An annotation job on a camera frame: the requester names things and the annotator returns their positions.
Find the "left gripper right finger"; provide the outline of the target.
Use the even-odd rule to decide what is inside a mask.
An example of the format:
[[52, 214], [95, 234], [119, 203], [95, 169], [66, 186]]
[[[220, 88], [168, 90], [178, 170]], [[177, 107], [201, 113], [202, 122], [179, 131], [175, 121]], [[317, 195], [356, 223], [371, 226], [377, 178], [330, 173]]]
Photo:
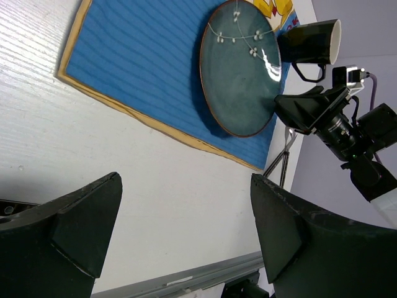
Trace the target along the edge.
[[396, 230], [335, 214], [260, 174], [250, 192], [277, 297], [396, 296]]

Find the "blue pikachu placemat cloth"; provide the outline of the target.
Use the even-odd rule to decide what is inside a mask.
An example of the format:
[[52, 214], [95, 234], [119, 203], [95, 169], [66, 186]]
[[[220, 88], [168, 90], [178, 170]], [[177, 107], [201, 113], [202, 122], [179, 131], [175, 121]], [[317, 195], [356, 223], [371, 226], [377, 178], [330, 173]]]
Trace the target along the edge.
[[[276, 116], [236, 137], [213, 118], [200, 80], [200, 44], [226, 1], [83, 1], [58, 77], [114, 109], [199, 150], [265, 167]], [[276, 38], [298, 25], [291, 1], [250, 2]]]

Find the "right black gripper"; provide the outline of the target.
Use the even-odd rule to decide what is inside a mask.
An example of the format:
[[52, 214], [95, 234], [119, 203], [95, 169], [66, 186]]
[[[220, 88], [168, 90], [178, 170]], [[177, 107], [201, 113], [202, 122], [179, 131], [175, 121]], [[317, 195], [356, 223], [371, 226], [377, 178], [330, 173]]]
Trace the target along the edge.
[[359, 98], [352, 119], [342, 112], [348, 105], [347, 87], [325, 90], [315, 86], [303, 94], [275, 97], [275, 113], [298, 133], [315, 134], [350, 171], [350, 180], [369, 202], [396, 189], [396, 178], [382, 165], [377, 152], [396, 143], [396, 112], [380, 104], [357, 118]]

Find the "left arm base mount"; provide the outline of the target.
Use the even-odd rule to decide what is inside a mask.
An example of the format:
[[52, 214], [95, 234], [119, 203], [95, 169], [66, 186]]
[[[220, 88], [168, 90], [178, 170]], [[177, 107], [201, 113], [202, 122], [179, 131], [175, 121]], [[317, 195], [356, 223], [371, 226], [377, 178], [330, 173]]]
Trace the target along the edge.
[[275, 294], [270, 294], [258, 286], [259, 277], [260, 273], [256, 271], [227, 282], [221, 298], [274, 298]]

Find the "knife with black handle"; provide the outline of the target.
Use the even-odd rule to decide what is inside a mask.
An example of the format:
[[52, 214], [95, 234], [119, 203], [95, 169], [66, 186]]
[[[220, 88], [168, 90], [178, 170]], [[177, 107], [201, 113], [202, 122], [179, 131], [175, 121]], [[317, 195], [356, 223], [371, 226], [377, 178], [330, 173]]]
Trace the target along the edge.
[[264, 171], [263, 176], [268, 178], [270, 174], [273, 172], [273, 170], [277, 167], [277, 165], [281, 162], [283, 156], [285, 154], [285, 150], [282, 150], [276, 158], [271, 162], [271, 164], [267, 167], [267, 169]]

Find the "spoon with black handle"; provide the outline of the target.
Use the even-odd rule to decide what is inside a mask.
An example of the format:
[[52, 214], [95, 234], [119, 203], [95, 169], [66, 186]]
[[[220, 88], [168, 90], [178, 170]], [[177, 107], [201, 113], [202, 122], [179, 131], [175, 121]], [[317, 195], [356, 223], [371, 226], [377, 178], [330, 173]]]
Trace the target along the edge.
[[291, 149], [292, 145], [294, 144], [296, 138], [297, 138], [296, 131], [294, 131], [290, 127], [286, 127], [285, 128], [285, 147], [284, 147], [283, 155], [282, 155], [282, 167], [281, 167], [281, 173], [280, 173], [280, 187], [281, 188], [284, 188], [284, 185], [285, 185], [289, 156], [290, 156], [290, 149]]

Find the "teal ceramic plate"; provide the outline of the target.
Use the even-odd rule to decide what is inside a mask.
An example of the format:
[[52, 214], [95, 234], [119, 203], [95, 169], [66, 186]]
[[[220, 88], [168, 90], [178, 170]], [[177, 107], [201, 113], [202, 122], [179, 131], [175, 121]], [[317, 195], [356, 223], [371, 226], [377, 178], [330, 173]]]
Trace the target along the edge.
[[251, 137], [269, 123], [282, 62], [275, 32], [255, 5], [226, 1], [216, 8], [203, 33], [199, 70], [208, 108], [223, 130]]

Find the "dark blue paper cup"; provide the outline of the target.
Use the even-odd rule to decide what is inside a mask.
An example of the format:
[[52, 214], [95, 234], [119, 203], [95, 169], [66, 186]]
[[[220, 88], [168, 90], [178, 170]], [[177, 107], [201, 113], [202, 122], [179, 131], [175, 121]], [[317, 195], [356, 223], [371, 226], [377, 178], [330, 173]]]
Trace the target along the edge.
[[[342, 36], [339, 19], [298, 25], [277, 37], [282, 62], [289, 63], [299, 77], [309, 83], [319, 83], [326, 76], [326, 66], [335, 64]], [[299, 63], [316, 64], [318, 79], [309, 79], [298, 68]]]

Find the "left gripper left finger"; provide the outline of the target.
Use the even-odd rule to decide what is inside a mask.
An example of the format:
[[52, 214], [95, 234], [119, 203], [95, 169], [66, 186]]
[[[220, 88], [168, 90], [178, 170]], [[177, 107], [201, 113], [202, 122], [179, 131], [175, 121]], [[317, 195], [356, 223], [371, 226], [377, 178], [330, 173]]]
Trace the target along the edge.
[[1, 297], [90, 297], [104, 266], [122, 191], [122, 178], [113, 172], [1, 217]]

